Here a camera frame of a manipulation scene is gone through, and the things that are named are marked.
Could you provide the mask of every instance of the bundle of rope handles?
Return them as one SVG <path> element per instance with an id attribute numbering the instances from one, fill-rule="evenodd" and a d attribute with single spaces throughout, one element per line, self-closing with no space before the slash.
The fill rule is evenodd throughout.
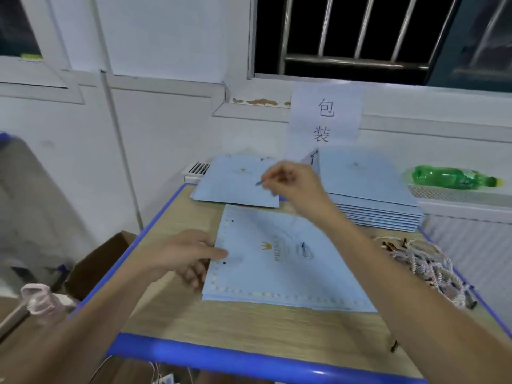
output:
<path id="1" fill-rule="evenodd" d="M 381 248 L 392 258 L 408 265 L 411 272 L 422 277 L 446 299 L 458 307 L 466 304 L 470 285 L 464 283 L 453 270 L 451 260 L 435 244 L 421 239 L 379 236 Z"/>

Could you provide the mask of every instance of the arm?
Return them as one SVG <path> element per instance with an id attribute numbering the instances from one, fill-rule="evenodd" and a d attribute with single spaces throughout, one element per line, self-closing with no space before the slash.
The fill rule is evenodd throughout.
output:
<path id="1" fill-rule="evenodd" d="M 263 186 L 291 201 L 343 257 L 387 327 L 432 383 L 506 383 L 512 352 L 430 286 L 393 260 L 329 200 L 310 166 L 281 162 Z"/>
<path id="2" fill-rule="evenodd" d="M 49 340 L 31 345 L 31 355 L 23 355 L 25 369 L 13 372 L 11 382 L 88 383 L 149 284 L 167 271 L 197 259 L 227 256 L 223 249 L 210 248 L 213 244 L 207 233 L 187 230 L 156 247 L 132 253 L 93 298 L 62 323 Z"/>

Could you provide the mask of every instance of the forearm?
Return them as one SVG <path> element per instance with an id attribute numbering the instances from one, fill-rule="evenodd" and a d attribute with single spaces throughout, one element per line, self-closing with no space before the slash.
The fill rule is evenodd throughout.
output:
<path id="1" fill-rule="evenodd" d="M 150 282 L 149 275 L 121 267 L 50 339 L 36 346 L 29 369 L 17 372 L 14 382 L 88 383 Z"/>
<path id="2" fill-rule="evenodd" d="M 512 354 L 339 212 L 319 224 L 431 383 L 509 382 Z"/>

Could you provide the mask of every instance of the hand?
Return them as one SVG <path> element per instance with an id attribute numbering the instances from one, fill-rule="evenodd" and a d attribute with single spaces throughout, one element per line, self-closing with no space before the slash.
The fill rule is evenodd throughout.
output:
<path id="1" fill-rule="evenodd" d="M 310 165 L 281 161 L 261 176 L 263 188 L 289 200 L 297 213 L 318 225 L 327 214 L 339 213 Z"/>
<path id="2" fill-rule="evenodd" d="M 135 257 L 128 257 L 125 263 L 132 268 L 150 269 L 154 279 L 175 270 L 193 287 L 199 287 L 206 277 L 209 259 L 221 259 L 227 251 L 214 248 L 214 239 L 207 232 L 189 229 L 153 245 Z"/>

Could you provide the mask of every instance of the chinese characters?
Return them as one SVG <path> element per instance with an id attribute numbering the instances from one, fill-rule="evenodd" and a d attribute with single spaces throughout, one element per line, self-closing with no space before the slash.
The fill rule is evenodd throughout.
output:
<path id="1" fill-rule="evenodd" d="M 323 117 L 333 117 L 334 112 L 332 111 L 332 102 L 327 102 L 325 98 L 319 105 L 320 107 L 320 115 Z"/>
<path id="2" fill-rule="evenodd" d="M 327 127 L 321 127 L 321 126 L 317 126 L 315 132 L 314 132 L 314 138 L 313 140 L 316 140 L 316 141 L 325 141 L 326 143 L 329 142 L 329 140 L 327 140 L 327 138 L 329 137 L 329 132 L 331 130 L 330 129 L 327 129 Z"/>

